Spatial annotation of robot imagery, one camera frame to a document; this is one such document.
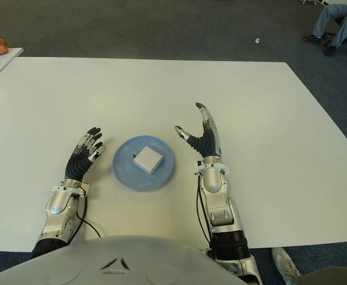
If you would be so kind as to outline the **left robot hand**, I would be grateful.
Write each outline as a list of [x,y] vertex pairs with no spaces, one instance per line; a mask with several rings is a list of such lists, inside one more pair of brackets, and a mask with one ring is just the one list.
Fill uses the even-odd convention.
[[93,127],[79,139],[65,167],[65,179],[83,180],[91,165],[105,150],[105,145],[99,141],[101,137],[101,129]]

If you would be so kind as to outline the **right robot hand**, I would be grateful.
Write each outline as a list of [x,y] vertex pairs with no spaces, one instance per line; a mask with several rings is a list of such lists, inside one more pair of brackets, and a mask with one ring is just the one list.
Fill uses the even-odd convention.
[[216,156],[221,157],[221,145],[216,123],[208,110],[200,102],[195,103],[202,116],[203,135],[196,137],[185,131],[180,126],[174,126],[176,133],[180,138],[186,141],[202,158]]

